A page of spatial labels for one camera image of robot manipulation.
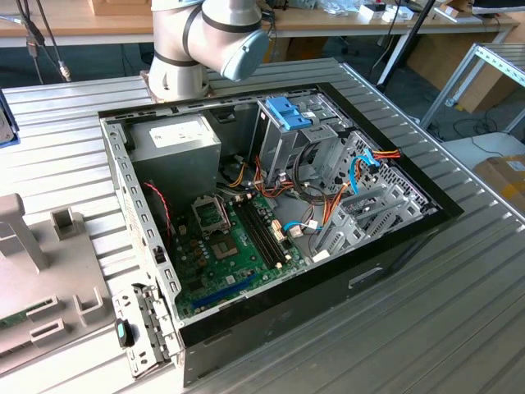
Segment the floor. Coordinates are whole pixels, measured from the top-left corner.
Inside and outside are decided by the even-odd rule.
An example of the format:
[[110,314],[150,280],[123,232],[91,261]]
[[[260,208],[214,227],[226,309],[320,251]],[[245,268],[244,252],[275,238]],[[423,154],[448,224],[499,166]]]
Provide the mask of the floor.
[[[337,57],[349,63],[361,75],[367,75],[371,65],[382,53],[382,48],[376,45],[377,37],[348,38],[350,54],[341,55],[341,43],[338,39],[329,39],[323,51],[323,57]],[[62,57],[71,69],[74,80],[96,80],[121,76],[138,75],[140,70],[148,68],[141,60],[138,44],[121,45],[89,45],[81,47],[62,47]],[[34,71],[34,64],[25,48],[0,48],[0,86],[10,88],[15,86],[38,85],[39,80]],[[40,68],[46,83],[57,83],[59,78],[50,62],[43,55],[40,58]],[[373,71],[371,81],[378,80],[384,63],[381,62]],[[396,71],[387,87],[386,95],[411,117],[421,118],[439,91],[421,76],[407,66]],[[489,111],[490,130],[502,131],[522,110],[525,103],[525,89],[517,89],[503,103]],[[464,119],[482,119],[484,112],[469,114],[454,108],[443,107],[436,121],[429,130],[441,140],[456,140],[462,136],[475,135],[475,121]],[[514,130],[514,136],[525,140],[525,122]]]

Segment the metal rack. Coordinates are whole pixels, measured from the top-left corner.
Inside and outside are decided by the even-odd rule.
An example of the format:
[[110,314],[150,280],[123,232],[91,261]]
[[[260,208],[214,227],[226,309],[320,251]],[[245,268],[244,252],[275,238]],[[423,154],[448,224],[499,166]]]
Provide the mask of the metal rack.
[[[521,392],[525,387],[525,218],[351,68],[272,63],[218,94],[330,82],[465,210],[407,267],[188,392]],[[27,221],[73,205],[86,217],[114,295],[144,275],[112,189],[97,111],[151,103],[139,77],[8,89],[21,145],[0,150],[1,191]],[[113,326],[0,379],[0,392],[162,392],[168,366],[135,381]]]
[[[472,69],[454,96],[448,98],[450,91],[458,84],[459,80],[477,58],[481,59],[479,63]],[[434,114],[441,105],[446,103],[446,105],[451,107],[461,99],[461,96],[476,79],[477,73],[485,63],[493,66],[515,80],[522,87],[525,87],[525,44],[474,44],[421,120],[421,128],[426,129],[430,125]],[[510,122],[503,132],[510,133],[523,118],[525,118],[525,108]]]

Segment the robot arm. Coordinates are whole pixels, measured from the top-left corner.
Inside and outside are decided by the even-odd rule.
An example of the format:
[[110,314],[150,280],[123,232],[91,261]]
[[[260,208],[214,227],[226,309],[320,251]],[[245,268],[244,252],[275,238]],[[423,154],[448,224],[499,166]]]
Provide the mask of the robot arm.
[[230,80],[253,74],[267,51],[255,0],[153,0],[149,88],[165,101],[203,96],[207,66]]

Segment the small green component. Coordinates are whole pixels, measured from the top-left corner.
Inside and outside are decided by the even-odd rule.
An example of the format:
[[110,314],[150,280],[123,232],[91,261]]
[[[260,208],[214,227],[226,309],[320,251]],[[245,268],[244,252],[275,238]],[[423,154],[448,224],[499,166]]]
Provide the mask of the small green component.
[[44,302],[40,302],[38,304],[32,305],[26,310],[22,310],[21,312],[17,312],[16,314],[12,314],[11,316],[7,316],[6,318],[0,319],[0,330],[4,330],[9,327],[16,326],[17,324],[23,323],[25,320],[27,320],[27,313],[42,308],[43,306],[47,304],[51,304],[51,300],[45,300]]
[[16,326],[25,320],[27,320],[27,314],[24,310],[16,314],[12,314],[11,316],[7,316],[6,318],[0,320],[0,330],[5,330],[6,328]]

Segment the ram slot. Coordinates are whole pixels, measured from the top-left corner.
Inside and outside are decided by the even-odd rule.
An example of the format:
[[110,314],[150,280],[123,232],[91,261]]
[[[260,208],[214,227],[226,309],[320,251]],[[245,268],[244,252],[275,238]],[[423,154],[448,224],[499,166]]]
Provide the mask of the ram slot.
[[264,259],[267,268],[273,269],[277,263],[285,263],[284,253],[259,217],[257,209],[250,203],[239,204],[235,206],[235,213]]

